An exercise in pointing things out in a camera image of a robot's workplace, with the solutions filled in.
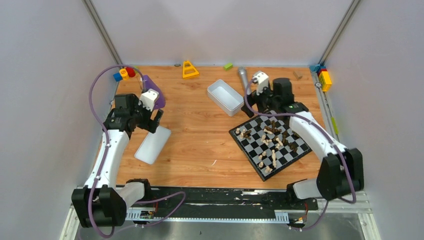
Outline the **black white chessboard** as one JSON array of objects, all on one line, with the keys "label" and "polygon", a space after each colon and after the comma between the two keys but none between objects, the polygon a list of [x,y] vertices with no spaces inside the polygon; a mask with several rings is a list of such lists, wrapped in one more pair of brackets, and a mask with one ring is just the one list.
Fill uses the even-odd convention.
[{"label": "black white chessboard", "polygon": [[254,116],[228,133],[264,182],[312,151],[288,123],[274,116]]}]

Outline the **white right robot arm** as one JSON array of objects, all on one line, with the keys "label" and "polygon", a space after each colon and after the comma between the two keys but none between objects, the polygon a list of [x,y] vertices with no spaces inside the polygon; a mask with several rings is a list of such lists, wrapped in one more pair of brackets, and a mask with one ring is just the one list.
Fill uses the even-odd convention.
[{"label": "white right robot arm", "polygon": [[290,208],[298,209],[309,198],[357,202],[356,192],[363,190],[365,184],[362,153],[335,140],[303,103],[295,101],[288,78],[274,79],[273,86],[267,76],[245,80],[243,100],[249,114],[275,117],[287,123],[320,161],[317,177],[287,185],[285,201]]}]

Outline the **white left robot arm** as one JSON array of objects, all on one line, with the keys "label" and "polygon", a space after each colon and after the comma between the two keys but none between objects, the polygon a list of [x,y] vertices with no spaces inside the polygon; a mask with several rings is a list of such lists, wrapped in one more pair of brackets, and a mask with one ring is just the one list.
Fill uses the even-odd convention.
[{"label": "white left robot arm", "polygon": [[123,188],[116,189],[118,169],[125,148],[136,128],[154,134],[163,110],[156,102],[160,94],[149,89],[137,97],[133,93],[117,94],[114,108],[102,121],[101,148],[93,170],[83,185],[74,189],[71,201],[83,228],[120,227],[128,208],[136,202],[149,206],[153,193],[147,179],[129,180]]}]

